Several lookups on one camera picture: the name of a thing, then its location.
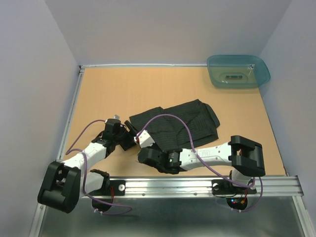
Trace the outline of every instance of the gray floor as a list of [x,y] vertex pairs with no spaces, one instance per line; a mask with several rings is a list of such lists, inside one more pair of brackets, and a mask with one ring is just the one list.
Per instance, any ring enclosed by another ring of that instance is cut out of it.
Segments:
[[[249,205],[256,199],[250,199]],[[123,216],[93,213],[81,199],[70,214],[46,210],[43,237],[301,237],[291,197],[264,197],[247,213],[231,211],[223,198],[121,199],[134,210]]]

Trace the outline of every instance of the wall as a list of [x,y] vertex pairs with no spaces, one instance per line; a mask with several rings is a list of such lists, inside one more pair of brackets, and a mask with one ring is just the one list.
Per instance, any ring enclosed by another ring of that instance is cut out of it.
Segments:
[[290,0],[46,0],[80,65],[259,55]]
[[0,236],[28,236],[78,66],[43,0],[0,7]]
[[293,0],[264,48],[271,73],[261,88],[285,168],[298,175],[316,225],[316,1]]

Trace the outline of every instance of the gray wall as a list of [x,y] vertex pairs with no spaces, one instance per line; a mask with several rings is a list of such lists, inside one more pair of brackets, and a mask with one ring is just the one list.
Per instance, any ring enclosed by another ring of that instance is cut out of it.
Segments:
[[259,55],[290,0],[46,0],[80,65]]
[[0,7],[0,236],[28,236],[78,66],[43,0]]
[[285,168],[298,175],[316,225],[316,1],[293,0],[261,58],[271,73],[261,88]]

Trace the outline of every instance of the wooden tabletop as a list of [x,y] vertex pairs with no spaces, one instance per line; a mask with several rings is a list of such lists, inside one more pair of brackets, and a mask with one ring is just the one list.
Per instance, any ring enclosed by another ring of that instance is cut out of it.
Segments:
[[[218,89],[209,78],[206,67],[172,68],[89,68],[85,69],[67,148],[82,129],[95,119],[119,115],[124,122],[129,116],[161,106],[168,108],[195,99],[209,104],[221,125],[219,139],[203,147],[230,141],[230,136],[241,135],[263,146],[267,175],[284,175],[285,171],[269,123],[260,92],[255,89]],[[104,129],[98,122],[90,126],[74,148],[84,149]],[[137,162],[139,146],[124,152],[120,146],[93,168],[111,176],[162,176],[156,169]],[[213,167],[228,175],[232,167]],[[201,167],[178,175],[210,175]]]

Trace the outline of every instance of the black cloth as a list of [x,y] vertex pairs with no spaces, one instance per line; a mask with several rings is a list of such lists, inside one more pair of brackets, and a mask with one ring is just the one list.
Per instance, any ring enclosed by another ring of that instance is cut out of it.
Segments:
[[[189,127],[194,147],[199,147],[218,139],[216,128],[220,125],[212,108],[200,100],[163,109],[156,107],[141,114],[131,116],[131,124],[140,131],[154,116],[161,114],[175,115]],[[190,140],[183,124],[172,117],[159,117],[146,128],[159,148],[163,151],[190,149]]]

